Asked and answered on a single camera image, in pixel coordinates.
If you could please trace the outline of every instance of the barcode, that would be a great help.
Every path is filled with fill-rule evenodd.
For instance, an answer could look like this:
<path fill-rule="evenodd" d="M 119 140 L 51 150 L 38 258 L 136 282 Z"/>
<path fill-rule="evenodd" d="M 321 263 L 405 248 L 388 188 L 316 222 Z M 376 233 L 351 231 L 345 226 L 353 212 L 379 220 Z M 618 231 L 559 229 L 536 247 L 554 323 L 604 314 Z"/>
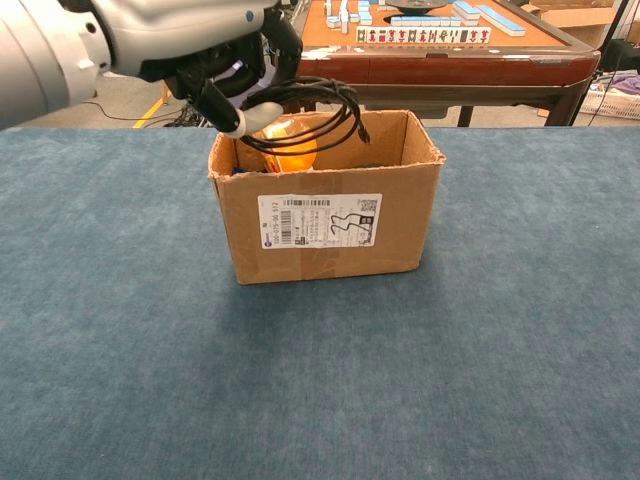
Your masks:
<path fill-rule="evenodd" d="M 363 212 L 375 212 L 378 209 L 377 200 L 358 200 L 360 210 Z"/>
<path fill-rule="evenodd" d="M 291 244 L 291 210 L 280 212 L 280 238 L 283 245 Z"/>
<path fill-rule="evenodd" d="M 331 200 L 283 200 L 285 207 L 330 207 Z"/>

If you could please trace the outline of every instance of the floor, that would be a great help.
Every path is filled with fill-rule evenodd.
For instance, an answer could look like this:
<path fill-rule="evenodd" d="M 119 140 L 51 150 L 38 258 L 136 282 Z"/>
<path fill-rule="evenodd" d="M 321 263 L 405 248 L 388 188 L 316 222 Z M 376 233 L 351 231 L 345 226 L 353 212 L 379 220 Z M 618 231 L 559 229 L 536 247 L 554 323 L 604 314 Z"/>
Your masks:
<path fill-rule="evenodd" d="M 101 77 L 97 85 L 97 96 L 92 101 L 104 109 L 107 118 L 97 105 L 80 104 L 64 111 L 28 122 L 24 126 L 68 127 L 68 128 L 131 128 L 138 119 L 145 116 L 150 119 L 142 128 L 158 128 L 178 116 L 183 104 L 172 97 L 167 105 L 160 105 L 151 115 L 152 107 L 157 106 L 161 97 L 160 84 L 148 84 L 142 80 L 128 77 Z M 423 119 L 427 127 L 455 127 L 459 107 L 450 108 L 442 119 Z M 538 110 L 526 107 L 478 107 L 471 121 L 472 127 L 539 127 L 545 119 Z M 580 114 L 576 126 L 640 126 L 639 121 L 622 118 Z"/>

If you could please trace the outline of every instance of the white basket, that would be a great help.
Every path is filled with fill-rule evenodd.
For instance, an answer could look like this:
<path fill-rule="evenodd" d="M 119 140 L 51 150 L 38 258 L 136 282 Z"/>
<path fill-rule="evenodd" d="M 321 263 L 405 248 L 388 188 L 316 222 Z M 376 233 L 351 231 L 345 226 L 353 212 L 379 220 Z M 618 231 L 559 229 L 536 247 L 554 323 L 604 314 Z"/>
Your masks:
<path fill-rule="evenodd" d="M 640 95 L 627 95 L 615 91 L 607 92 L 590 90 L 584 99 L 582 113 L 598 113 L 607 117 L 629 118 L 640 120 Z"/>

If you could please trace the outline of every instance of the qr code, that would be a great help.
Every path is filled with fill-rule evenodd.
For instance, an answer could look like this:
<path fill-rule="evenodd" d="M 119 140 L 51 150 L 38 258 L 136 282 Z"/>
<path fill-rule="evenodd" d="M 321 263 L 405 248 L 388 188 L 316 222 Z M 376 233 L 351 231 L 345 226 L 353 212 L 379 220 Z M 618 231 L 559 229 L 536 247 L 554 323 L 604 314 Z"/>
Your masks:
<path fill-rule="evenodd" d="M 378 209 L 377 200 L 358 200 L 358 205 L 362 212 L 375 212 Z"/>

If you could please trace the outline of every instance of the coiled black cable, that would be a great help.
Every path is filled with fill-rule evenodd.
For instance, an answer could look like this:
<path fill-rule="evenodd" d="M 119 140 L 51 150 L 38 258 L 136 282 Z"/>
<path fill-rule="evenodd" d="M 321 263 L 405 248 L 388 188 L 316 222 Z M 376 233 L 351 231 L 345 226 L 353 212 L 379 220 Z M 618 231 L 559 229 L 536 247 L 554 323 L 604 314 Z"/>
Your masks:
<path fill-rule="evenodd" d="M 345 142 L 356 130 L 360 140 L 364 143 L 370 142 L 369 132 L 367 132 L 362 122 L 357 93 L 345 83 L 321 77 L 298 77 L 277 85 L 271 85 L 250 95 L 242 104 L 242 108 L 248 109 L 265 102 L 275 102 L 280 105 L 287 105 L 291 102 L 326 102 L 339 103 L 342 104 L 342 107 L 328 120 L 301 133 L 274 139 L 259 138 L 250 135 L 242 137 L 242 141 L 245 144 L 262 153 L 279 156 L 297 156 L 321 152 Z M 284 147 L 302 145 L 312 140 L 318 140 L 349 119 L 353 120 L 351 128 L 338 140 L 324 145 L 318 144 L 316 148 L 302 152 L 279 150 Z"/>

